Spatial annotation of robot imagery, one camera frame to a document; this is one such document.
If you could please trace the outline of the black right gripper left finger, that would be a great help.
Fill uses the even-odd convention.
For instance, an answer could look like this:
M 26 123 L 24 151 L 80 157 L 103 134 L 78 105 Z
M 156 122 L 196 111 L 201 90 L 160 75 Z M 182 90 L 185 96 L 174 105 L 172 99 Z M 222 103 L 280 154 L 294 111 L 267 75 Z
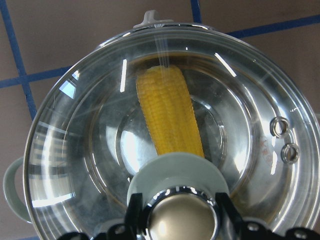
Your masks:
M 69 232 L 60 236 L 58 240 L 136 240 L 141 232 L 140 218 L 143 207 L 143 194 L 133 193 L 124 217 L 124 223 L 111 226 L 107 232 L 100 232 L 89 238 L 83 232 Z

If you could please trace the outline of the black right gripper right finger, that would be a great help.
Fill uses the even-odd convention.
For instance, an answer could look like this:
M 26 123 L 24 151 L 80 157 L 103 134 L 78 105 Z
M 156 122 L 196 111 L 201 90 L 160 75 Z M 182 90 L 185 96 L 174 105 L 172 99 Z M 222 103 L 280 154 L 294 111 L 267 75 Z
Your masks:
M 294 227 L 279 235 L 257 220 L 244 220 L 225 192 L 215 194 L 220 210 L 220 230 L 224 240 L 318 240 L 320 234 L 305 227 Z

